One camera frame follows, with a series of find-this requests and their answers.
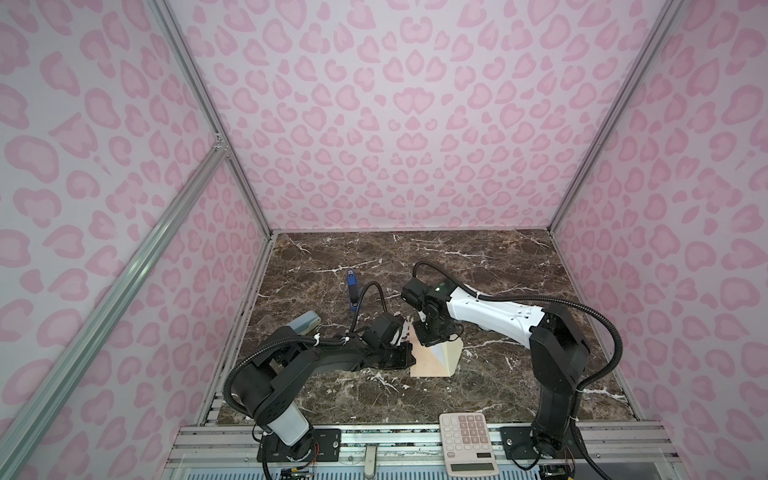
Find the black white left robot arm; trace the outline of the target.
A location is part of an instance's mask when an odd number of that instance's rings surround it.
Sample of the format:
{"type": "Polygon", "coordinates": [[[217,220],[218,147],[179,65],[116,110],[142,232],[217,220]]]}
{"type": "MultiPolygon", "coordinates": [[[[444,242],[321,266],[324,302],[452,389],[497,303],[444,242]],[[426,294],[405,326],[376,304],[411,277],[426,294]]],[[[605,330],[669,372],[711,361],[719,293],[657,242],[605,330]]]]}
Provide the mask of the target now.
{"type": "Polygon", "coordinates": [[[312,426],[295,399],[307,381],[326,372],[413,366],[412,345],[399,341],[404,326],[402,316],[384,312],[360,334],[339,338],[310,337],[281,327],[230,371],[223,399],[263,432],[303,452],[312,442],[312,426]]]}

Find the peach pink envelope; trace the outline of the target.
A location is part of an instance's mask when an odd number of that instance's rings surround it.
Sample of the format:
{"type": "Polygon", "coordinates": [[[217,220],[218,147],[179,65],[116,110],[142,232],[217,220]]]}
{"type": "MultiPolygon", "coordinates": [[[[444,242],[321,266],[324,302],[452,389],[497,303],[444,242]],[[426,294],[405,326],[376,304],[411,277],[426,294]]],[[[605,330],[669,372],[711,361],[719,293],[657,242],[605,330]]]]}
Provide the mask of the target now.
{"type": "Polygon", "coordinates": [[[431,348],[424,347],[420,344],[416,338],[413,326],[409,326],[408,340],[413,344],[413,355],[416,359],[416,364],[410,367],[409,373],[414,378],[439,378],[439,377],[451,377],[457,370],[458,363],[464,348],[464,344],[461,338],[452,342],[442,343],[445,345],[446,357],[448,360],[447,372],[441,371],[437,365],[435,355],[432,353],[431,348]]]}

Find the white letter paper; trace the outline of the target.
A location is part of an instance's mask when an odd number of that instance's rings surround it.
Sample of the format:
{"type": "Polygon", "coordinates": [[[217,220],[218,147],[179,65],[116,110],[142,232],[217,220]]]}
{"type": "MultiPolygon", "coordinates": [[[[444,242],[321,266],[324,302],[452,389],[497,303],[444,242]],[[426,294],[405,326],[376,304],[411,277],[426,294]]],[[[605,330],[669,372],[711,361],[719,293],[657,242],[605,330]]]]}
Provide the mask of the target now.
{"type": "Polygon", "coordinates": [[[446,357],[446,349],[444,344],[435,345],[431,348],[432,353],[435,355],[437,365],[441,371],[447,372],[448,360],[446,357]]]}

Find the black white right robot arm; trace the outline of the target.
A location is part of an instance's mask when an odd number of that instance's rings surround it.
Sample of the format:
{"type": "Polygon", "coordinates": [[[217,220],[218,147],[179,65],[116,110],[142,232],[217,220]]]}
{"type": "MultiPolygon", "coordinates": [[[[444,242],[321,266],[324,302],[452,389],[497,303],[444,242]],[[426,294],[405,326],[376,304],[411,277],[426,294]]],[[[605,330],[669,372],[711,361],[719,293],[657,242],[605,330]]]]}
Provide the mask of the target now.
{"type": "Polygon", "coordinates": [[[466,322],[527,348],[533,375],[540,385],[530,446],[547,456],[564,449],[577,385],[590,356],[586,338],[566,306],[557,302],[539,307],[493,300],[448,279],[429,286],[416,277],[403,287],[401,298],[418,312],[414,331],[426,347],[457,336],[458,324],[466,322]]]}

